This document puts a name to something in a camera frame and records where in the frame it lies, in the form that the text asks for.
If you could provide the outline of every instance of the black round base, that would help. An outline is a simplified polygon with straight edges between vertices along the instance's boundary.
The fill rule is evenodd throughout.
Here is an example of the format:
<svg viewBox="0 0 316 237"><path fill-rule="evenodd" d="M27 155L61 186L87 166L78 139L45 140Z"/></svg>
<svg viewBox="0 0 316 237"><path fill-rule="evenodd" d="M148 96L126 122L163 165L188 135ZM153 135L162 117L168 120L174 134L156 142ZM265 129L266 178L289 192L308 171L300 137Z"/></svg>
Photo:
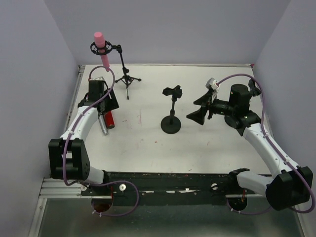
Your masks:
<svg viewBox="0 0 316 237"><path fill-rule="evenodd" d="M173 118L173 124L170 124L170 116L166 116L161 121L161 128L165 133L175 134L181 128L181 122L177 117Z"/></svg>
<svg viewBox="0 0 316 237"><path fill-rule="evenodd" d="M228 203L232 209L242 211L247 207L248 201L246 197L243 201L241 201L241 198L229 198Z"/></svg>

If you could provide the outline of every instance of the white wall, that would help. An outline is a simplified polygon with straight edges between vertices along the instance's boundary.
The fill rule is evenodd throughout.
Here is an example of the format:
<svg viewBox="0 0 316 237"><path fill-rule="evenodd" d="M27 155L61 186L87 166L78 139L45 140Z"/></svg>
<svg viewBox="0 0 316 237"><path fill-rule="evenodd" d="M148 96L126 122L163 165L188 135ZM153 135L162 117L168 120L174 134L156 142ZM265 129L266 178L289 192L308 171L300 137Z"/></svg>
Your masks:
<svg viewBox="0 0 316 237"><path fill-rule="evenodd" d="M45 0L80 64L93 33L126 63L254 63L290 0ZM110 63L118 63L113 52Z"/></svg>
<svg viewBox="0 0 316 237"><path fill-rule="evenodd" d="M254 68L254 74L266 93L267 113L276 140L293 159L301 166L309 166L314 174L315 12L315 0L292 0ZM307 217L316 233L316 211Z"/></svg>
<svg viewBox="0 0 316 237"><path fill-rule="evenodd" d="M43 0L0 3L0 236L27 236L77 64Z"/></svg>

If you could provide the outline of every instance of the microphone stand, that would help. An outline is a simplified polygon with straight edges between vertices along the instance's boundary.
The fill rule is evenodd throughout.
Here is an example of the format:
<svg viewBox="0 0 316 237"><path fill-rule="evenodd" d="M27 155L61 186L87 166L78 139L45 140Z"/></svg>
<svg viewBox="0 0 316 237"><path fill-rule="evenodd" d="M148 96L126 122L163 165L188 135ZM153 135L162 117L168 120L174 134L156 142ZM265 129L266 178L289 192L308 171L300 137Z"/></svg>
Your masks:
<svg viewBox="0 0 316 237"><path fill-rule="evenodd" d="M99 56L106 55L106 54L110 53L113 49L115 49L119 53L120 60L121 60L121 63L122 63L122 69L123 69L123 77L121 77L120 79L116 80L115 83L118 83L119 81L122 81L126 85L127 99L129 100L128 87L132 84L132 82L134 80L141 81L141 79L140 78L134 78L134 77L131 77L130 75L128 75L129 69L127 69L125 67L124 60L123 60L123 55L122 55L122 47L121 47L121 45L120 44L112 45L110 42L105 41L105 46L104 47L97 47L95 45L95 42L93 42L91 44L91 46L90 46L91 52L96 54L96 55L99 55Z"/></svg>

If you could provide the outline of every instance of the red cylinder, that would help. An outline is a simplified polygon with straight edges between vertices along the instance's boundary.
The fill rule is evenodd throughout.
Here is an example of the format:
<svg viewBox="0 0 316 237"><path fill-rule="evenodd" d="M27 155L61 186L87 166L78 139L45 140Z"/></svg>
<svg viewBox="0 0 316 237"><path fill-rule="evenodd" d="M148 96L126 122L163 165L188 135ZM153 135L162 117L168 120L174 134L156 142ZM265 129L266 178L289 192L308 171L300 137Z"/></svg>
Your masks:
<svg viewBox="0 0 316 237"><path fill-rule="evenodd" d="M108 129L114 128L115 124L114 124L114 120L112 117L112 113L111 111L107 112L104 116L104 121L105 121L105 125Z"/></svg>

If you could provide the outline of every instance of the black bracket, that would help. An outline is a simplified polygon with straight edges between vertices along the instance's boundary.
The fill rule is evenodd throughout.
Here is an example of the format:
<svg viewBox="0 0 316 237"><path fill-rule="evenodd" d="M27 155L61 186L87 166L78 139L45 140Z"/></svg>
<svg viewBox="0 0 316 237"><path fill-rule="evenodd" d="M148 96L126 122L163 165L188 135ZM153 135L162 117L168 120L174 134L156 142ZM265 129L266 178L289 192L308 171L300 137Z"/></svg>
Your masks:
<svg viewBox="0 0 316 237"><path fill-rule="evenodd" d="M250 94L255 97L261 94L261 90L256 87L256 82L253 79L250 79L248 82L248 86L250 87Z"/></svg>
<svg viewBox="0 0 316 237"><path fill-rule="evenodd" d="M200 105L200 109L187 115L188 119L204 125L205 115L209 111L208 119L214 114L224 115L228 126L233 127L242 136L244 129L254 123L260 122L260 118L249 110L251 92L248 87L242 84L234 84L231 87L229 101L214 99L212 101L213 89L194 101L195 105Z"/></svg>
<svg viewBox="0 0 316 237"><path fill-rule="evenodd" d="M172 95L172 101L177 101L177 99L180 99L182 96L182 89L181 86L177 85L175 88L165 88L163 89L162 93L165 96Z"/></svg>
<svg viewBox="0 0 316 237"><path fill-rule="evenodd" d="M107 92L109 88L104 80L89 80L89 91L86 93L85 97L78 103L78 108L81 106L90 106L94 102L101 99ZM109 111L119 108L118 101L114 94L114 90L105 97L100 103L96 104L94 107L97 108L100 115L104 115Z"/></svg>
<svg viewBox="0 0 316 237"><path fill-rule="evenodd" d="M303 176L308 185L312 187L313 173L306 167L298 167L297 171ZM289 171L279 174L267 187L266 197L275 210L282 210L295 206L310 199L310 193L295 174Z"/></svg>
<svg viewBox="0 0 316 237"><path fill-rule="evenodd" d="M51 139L48 144L50 173L53 179L63 179L63 150L65 140ZM67 151L71 151L73 157L66 158L67 179L86 180L90 172L90 161L84 141L76 138L69 141Z"/></svg>
<svg viewBox="0 0 316 237"><path fill-rule="evenodd" d="M110 53L113 49L117 49L117 47L120 45L112 45L110 42L105 41L105 45L104 47L98 47L95 45L95 42L93 42L90 45L90 50L92 53L99 55L99 56L103 56L103 55L107 55L108 53Z"/></svg>

